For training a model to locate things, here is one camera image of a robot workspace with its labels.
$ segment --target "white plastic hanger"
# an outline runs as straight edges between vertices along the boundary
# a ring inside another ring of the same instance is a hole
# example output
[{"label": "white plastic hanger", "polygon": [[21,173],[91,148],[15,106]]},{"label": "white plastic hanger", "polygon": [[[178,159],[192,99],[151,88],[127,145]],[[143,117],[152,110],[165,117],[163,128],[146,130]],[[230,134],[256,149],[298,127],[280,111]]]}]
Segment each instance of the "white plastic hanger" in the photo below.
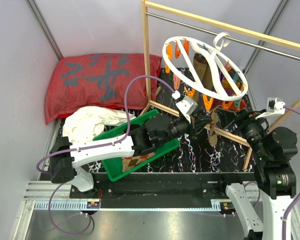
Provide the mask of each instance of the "white plastic hanger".
[{"label": "white plastic hanger", "polygon": [[[191,37],[185,37],[185,36],[174,36],[169,38],[167,41],[165,41],[163,48],[162,48],[162,56],[163,60],[165,61],[165,64],[171,69],[171,71],[184,83],[186,83],[188,86],[192,87],[193,89],[199,91],[200,93],[203,93],[209,97],[212,97],[214,99],[219,99],[222,101],[235,101],[241,99],[248,91],[248,82],[245,77],[245,75],[242,73],[242,71],[235,65],[233,61],[231,61],[227,56],[225,56],[223,53],[220,52],[220,50],[223,47],[226,47],[230,41],[227,39],[222,39],[225,36],[230,36],[227,32],[221,32],[219,33],[213,40],[213,46],[210,46],[202,41],[199,41],[197,39],[191,38]],[[202,54],[205,59],[207,60],[207,63],[210,66],[211,75],[212,75],[212,83],[214,86],[214,89],[216,92],[213,92],[211,90],[206,89],[203,84],[201,83],[201,80],[198,77],[198,74],[195,71],[195,68],[189,59],[186,50],[182,44],[181,41],[187,40],[190,43],[190,46],[193,48],[193,50],[199,54]],[[183,55],[186,64],[189,67],[189,71],[192,73],[192,76],[194,78],[194,81],[187,78],[185,75],[183,75],[169,60],[167,55],[167,46],[169,43],[174,42],[178,44],[178,47],[180,48],[181,54]],[[240,77],[242,83],[243,83],[243,91],[241,91],[236,83],[233,81],[233,79],[230,77],[228,71],[224,67],[224,65],[221,63],[220,59],[224,59],[226,62],[229,62],[229,65],[237,72],[238,76]],[[235,95],[229,96],[224,87],[221,84],[221,79],[219,76],[218,67],[220,68],[221,72],[223,73],[224,77],[228,81],[229,85],[233,89]]]}]

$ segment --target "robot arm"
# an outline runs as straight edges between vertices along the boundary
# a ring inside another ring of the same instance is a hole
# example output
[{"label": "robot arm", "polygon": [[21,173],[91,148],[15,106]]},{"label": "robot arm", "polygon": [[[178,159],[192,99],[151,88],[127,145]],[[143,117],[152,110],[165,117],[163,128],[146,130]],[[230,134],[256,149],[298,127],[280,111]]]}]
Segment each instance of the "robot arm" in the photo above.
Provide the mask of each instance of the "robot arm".
[{"label": "robot arm", "polygon": [[50,153],[68,149],[74,151],[50,158],[51,182],[55,184],[70,183],[77,187],[80,192],[93,191],[93,176],[81,166],[109,158],[126,158],[153,153],[158,147],[184,133],[194,137],[197,127],[204,127],[211,122],[211,118],[192,116],[191,113],[196,108],[194,107],[196,103],[194,104],[194,101],[188,98],[185,97],[179,103],[184,112],[183,116],[171,121],[168,115],[159,113],[141,126],[132,125],[128,136],[118,143],[115,142],[122,139],[124,135],[97,141],[74,143],[70,143],[67,137],[60,138]]},{"label": "robot arm", "polygon": [[242,184],[227,183],[223,187],[239,216],[245,240],[282,239],[283,221],[287,225],[286,239],[291,239],[291,215],[287,219],[283,217],[296,195],[296,176],[289,161],[298,152],[297,137],[286,127],[277,127],[267,133],[269,125],[265,120],[266,117],[284,114],[284,105],[277,98],[269,98],[267,110],[237,112],[235,119],[226,127],[230,132],[241,130],[257,156],[254,176],[262,197],[263,224]]}]

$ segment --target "white wall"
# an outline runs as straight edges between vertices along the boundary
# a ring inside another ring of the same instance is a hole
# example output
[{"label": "white wall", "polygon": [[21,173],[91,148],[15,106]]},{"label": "white wall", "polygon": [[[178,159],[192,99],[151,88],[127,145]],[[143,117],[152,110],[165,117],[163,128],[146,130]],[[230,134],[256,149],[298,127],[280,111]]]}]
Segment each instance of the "white wall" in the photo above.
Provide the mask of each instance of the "white wall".
[{"label": "white wall", "polygon": [[0,1],[0,240],[11,239],[52,125],[44,99],[57,58],[25,0]]},{"label": "white wall", "polygon": [[[143,53],[141,0],[36,0],[62,54],[77,56],[91,53]],[[263,32],[279,0],[153,0],[250,30]],[[185,22],[214,32],[223,30],[163,12],[149,12]],[[249,37],[232,34],[257,43]],[[150,53],[161,56],[164,42],[173,36],[188,36],[210,45],[214,36],[170,22],[149,17]],[[240,68],[247,64],[253,48],[232,42],[222,52]],[[184,59],[175,60],[185,67]]]},{"label": "white wall", "polygon": [[[300,43],[300,0],[290,1],[273,31],[273,36]],[[300,52],[274,47],[283,52],[300,56]],[[300,62],[261,52],[248,73],[250,87],[259,109],[265,108],[267,97],[281,97],[291,105],[300,96]],[[300,191],[300,116],[292,114],[283,126],[297,133],[298,154],[291,165],[297,177],[297,191]]]}]

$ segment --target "plaid cloth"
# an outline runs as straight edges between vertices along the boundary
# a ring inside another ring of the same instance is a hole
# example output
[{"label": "plaid cloth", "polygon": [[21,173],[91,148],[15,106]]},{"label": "plaid cloth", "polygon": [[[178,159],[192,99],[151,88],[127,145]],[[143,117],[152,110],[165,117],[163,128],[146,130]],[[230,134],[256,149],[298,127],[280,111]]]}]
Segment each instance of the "plaid cloth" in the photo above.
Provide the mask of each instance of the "plaid cloth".
[{"label": "plaid cloth", "polygon": [[155,155],[154,152],[143,156],[130,156],[122,158],[122,172],[125,173],[130,169],[133,169],[135,166],[145,162],[146,160],[152,158]]}]

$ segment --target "black marble surface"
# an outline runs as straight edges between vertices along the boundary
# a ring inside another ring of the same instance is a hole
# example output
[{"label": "black marble surface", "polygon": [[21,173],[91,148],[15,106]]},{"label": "black marble surface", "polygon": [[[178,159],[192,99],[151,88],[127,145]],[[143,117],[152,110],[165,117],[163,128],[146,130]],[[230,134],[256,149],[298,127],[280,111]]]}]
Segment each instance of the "black marble surface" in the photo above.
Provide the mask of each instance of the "black marble surface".
[{"label": "black marble surface", "polygon": [[[188,78],[192,78],[187,68],[179,68],[184,75]],[[164,68],[161,70],[160,78],[169,83],[173,87],[173,73],[165,73]],[[181,95],[186,95],[184,90],[185,84],[180,84],[179,91]],[[250,106],[248,96],[244,97],[248,107]],[[157,96],[158,103],[168,106],[172,109],[178,110],[176,102],[172,100],[171,92],[164,86],[161,88],[160,93]],[[203,105],[202,95],[199,98],[198,108],[196,111],[208,115],[209,112]],[[130,110],[130,113],[138,116],[141,111]],[[224,127],[228,120],[231,119],[231,113],[224,111],[218,111],[220,126]],[[59,128],[58,137],[62,136],[62,128],[65,120],[63,119]],[[136,172],[161,172],[161,173],[174,173],[174,172],[241,172],[248,148],[237,142],[229,140],[225,137],[217,136],[216,146],[210,146],[208,142],[208,131],[202,129],[198,132],[197,138],[190,138],[188,134],[184,134],[179,137],[180,146],[175,150],[165,154],[164,156],[156,159],[148,165],[138,169]],[[248,171],[253,170],[255,159],[252,156],[250,159]],[[91,173],[105,172],[102,162],[90,163],[85,167]]]}]

